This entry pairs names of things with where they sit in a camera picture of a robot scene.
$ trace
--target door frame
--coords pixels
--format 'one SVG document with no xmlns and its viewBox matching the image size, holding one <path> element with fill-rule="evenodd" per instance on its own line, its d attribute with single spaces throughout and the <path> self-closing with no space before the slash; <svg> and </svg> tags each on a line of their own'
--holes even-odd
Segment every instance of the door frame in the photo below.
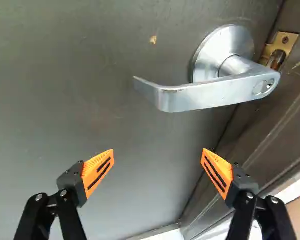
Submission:
<svg viewBox="0 0 300 240">
<path fill-rule="evenodd" d="M 300 34 L 300 0 L 284 3 L 273 28 L 277 31 Z M 281 69 L 277 89 L 262 100 L 238 105 L 212 150 L 253 176 L 261 196 L 300 173 L 300 37 Z M 181 233 L 185 240 L 198 239 L 231 213 L 202 169 L 179 220 Z"/>
</svg>

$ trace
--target screw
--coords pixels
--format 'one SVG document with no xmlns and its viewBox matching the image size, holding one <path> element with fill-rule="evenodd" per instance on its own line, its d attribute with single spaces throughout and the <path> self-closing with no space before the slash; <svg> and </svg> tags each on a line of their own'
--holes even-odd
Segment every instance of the screw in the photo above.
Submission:
<svg viewBox="0 0 300 240">
<path fill-rule="evenodd" d="M 62 191 L 60 192 L 60 197 L 63 198 L 66 194 L 67 194 L 67 190 L 62 190 Z"/>
<path fill-rule="evenodd" d="M 269 90 L 270 88 L 272 88 L 272 86 L 273 86 L 273 85 L 269 83 L 269 84 L 266 86 L 266 89 Z"/>
<path fill-rule="evenodd" d="M 246 196 L 248 197 L 248 199 L 254 199 L 254 196 L 252 195 L 251 192 L 248 192 L 248 193 L 246 194 Z"/>
<path fill-rule="evenodd" d="M 271 202 L 273 202 L 274 204 L 278 204 L 279 201 L 277 198 L 275 198 L 274 196 L 271 197 Z"/>
<path fill-rule="evenodd" d="M 35 197 L 35 200 L 38 202 L 40 201 L 40 199 L 42 199 L 42 194 L 38 194 L 36 197 Z"/>
<path fill-rule="evenodd" d="M 287 44 L 289 42 L 289 38 L 287 36 L 285 36 L 283 39 L 282 39 L 282 43 L 283 44 Z"/>
</svg>

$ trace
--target clamp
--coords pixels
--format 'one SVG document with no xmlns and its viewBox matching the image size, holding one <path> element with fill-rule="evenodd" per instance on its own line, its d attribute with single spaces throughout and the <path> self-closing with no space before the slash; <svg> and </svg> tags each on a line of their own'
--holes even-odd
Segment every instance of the clamp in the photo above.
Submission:
<svg viewBox="0 0 300 240">
<path fill-rule="evenodd" d="M 226 240 L 248 240 L 257 220 L 264 240 L 297 240 L 285 203 L 258 196 L 258 183 L 239 167 L 203 149 L 201 164 L 229 208 L 234 208 Z"/>
<path fill-rule="evenodd" d="M 33 195 L 27 201 L 14 240 L 48 240 L 59 217 L 64 240 L 87 240 L 77 207 L 81 208 L 115 164 L 110 149 L 90 160 L 78 161 L 57 179 L 59 191 Z"/>
</svg>

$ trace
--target lever handle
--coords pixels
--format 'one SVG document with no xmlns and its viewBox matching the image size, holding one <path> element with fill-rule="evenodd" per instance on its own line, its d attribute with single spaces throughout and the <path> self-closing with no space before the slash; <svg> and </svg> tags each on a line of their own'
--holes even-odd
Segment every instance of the lever handle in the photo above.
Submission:
<svg viewBox="0 0 300 240">
<path fill-rule="evenodd" d="M 253 52 L 251 43 L 253 39 L 244 27 L 224 26 L 211 33 L 199 47 L 193 61 L 194 83 L 163 86 L 134 76 L 134 88 L 167 113 L 262 99 L 277 87 L 280 73 L 244 58 L 252 56 L 247 53 Z"/>
</svg>

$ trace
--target painted door surface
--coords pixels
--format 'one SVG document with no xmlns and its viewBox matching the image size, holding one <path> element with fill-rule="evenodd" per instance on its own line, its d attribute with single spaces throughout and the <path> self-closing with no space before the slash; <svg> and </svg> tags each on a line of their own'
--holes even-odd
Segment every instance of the painted door surface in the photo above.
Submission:
<svg viewBox="0 0 300 240">
<path fill-rule="evenodd" d="M 158 111 L 132 76 L 188 82 L 201 41 L 246 26 L 261 53 L 281 0 L 0 0 L 0 240 L 29 197 L 57 191 L 78 160 L 115 165 L 79 210 L 89 239 L 118 240 L 178 221 L 234 107 Z M 60 239 L 55 224 L 51 239 Z"/>
</svg>

